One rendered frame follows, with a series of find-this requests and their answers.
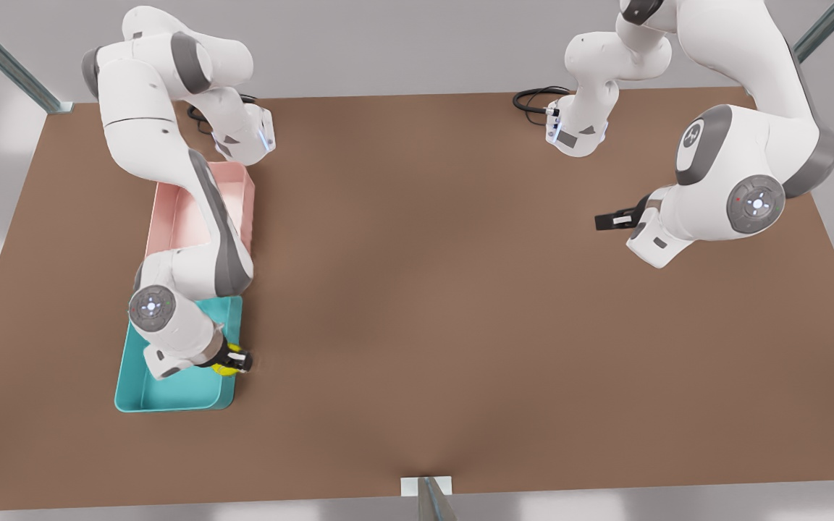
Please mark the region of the pink plastic tray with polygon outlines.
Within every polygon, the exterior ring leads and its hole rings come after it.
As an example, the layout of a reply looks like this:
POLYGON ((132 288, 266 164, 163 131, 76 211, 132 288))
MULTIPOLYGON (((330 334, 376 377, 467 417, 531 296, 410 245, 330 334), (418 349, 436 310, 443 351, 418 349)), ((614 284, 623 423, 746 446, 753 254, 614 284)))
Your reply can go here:
MULTIPOLYGON (((246 250, 251 250, 254 182, 245 166, 238 162, 211 162, 209 167, 240 241, 246 250)), ((153 198, 146 257, 208 241, 209 232, 192 195, 181 187, 160 182, 153 198)))

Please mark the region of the teal plastic tray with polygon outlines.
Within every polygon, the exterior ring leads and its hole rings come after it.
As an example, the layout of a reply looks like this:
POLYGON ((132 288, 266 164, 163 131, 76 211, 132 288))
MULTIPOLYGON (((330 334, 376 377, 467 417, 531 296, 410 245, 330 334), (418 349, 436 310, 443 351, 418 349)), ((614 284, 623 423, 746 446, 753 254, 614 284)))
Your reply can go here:
POLYGON ((127 310, 114 398, 120 412, 215 411, 231 404, 235 376, 220 376, 205 363, 223 340, 238 345, 241 297, 192 301, 149 286, 132 296, 127 310))

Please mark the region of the yellow fruit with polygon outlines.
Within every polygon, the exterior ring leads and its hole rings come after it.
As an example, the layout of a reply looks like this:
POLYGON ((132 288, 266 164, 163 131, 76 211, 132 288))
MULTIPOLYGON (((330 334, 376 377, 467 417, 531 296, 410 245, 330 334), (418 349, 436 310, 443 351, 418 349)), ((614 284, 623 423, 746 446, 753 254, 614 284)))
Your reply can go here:
MULTIPOLYGON (((244 350, 242 350, 241 347, 239 347, 235 344, 228 344, 227 346, 228 346, 228 349, 229 349, 230 352, 234 352, 234 353, 237 353, 237 354, 241 354, 241 353, 244 352, 244 350)), ((218 375, 223 376, 223 377, 232 377, 232 376, 238 375, 238 373, 241 372, 241 370, 239 368, 226 366, 225 364, 219 364, 219 363, 212 364, 211 369, 214 370, 215 373, 218 373, 218 375)))

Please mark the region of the silver frame post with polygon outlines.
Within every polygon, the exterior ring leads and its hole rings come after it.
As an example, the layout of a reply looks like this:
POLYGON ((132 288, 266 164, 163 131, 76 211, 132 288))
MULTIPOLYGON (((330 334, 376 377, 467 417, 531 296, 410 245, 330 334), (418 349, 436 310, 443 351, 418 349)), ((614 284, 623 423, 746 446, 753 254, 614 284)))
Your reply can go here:
POLYGON ((404 477, 401 497, 417 498, 418 521, 459 521, 452 505, 451 477, 404 477))
POLYGON ((798 63, 804 62, 834 33, 834 2, 809 27, 792 47, 798 63))
POLYGON ((56 98, 40 80, 0 44, 0 72, 47 114, 70 114, 74 104, 56 98))

